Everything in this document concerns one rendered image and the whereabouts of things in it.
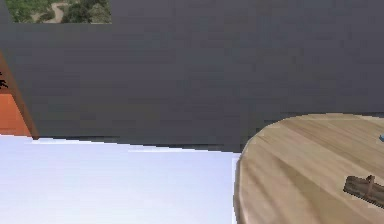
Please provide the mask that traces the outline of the round wooden table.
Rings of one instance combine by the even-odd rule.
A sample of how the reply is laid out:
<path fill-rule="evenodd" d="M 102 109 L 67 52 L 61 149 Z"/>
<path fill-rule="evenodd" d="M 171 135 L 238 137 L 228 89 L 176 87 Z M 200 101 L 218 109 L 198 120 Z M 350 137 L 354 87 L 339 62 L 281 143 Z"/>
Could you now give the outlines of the round wooden table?
<path fill-rule="evenodd" d="M 349 176 L 384 185 L 384 118 L 343 113 L 263 128 L 237 162 L 237 224 L 384 224 L 384 209 L 343 191 Z"/>

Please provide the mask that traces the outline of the window with green view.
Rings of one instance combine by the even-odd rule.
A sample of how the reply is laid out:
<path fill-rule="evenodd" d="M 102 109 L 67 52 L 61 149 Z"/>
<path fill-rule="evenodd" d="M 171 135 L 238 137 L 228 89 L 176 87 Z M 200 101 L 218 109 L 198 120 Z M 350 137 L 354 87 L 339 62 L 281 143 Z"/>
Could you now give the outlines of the window with green view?
<path fill-rule="evenodd" d="M 5 0 L 15 23 L 111 24 L 110 0 Z"/>

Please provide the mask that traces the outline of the orange room door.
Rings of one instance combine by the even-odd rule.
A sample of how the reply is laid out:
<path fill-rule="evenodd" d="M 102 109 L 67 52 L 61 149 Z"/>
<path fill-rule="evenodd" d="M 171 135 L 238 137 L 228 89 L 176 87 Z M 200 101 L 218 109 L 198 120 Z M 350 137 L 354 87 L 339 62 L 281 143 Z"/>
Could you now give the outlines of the orange room door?
<path fill-rule="evenodd" d="M 25 136 L 34 140 L 38 131 L 22 98 L 17 82 L 0 51 L 0 135 Z"/>

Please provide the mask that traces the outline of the brown strapped oblong object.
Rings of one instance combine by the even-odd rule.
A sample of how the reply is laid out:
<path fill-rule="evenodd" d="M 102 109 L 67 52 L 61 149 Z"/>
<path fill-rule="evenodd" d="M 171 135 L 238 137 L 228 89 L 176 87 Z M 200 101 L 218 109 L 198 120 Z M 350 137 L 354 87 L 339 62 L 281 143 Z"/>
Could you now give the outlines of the brown strapped oblong object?
<path fill-rule="evenodd" d="M 374 175 L 366 178 L 348 176 L 343 191 L 384 209 L 384 186 L 375 182 Z"/>

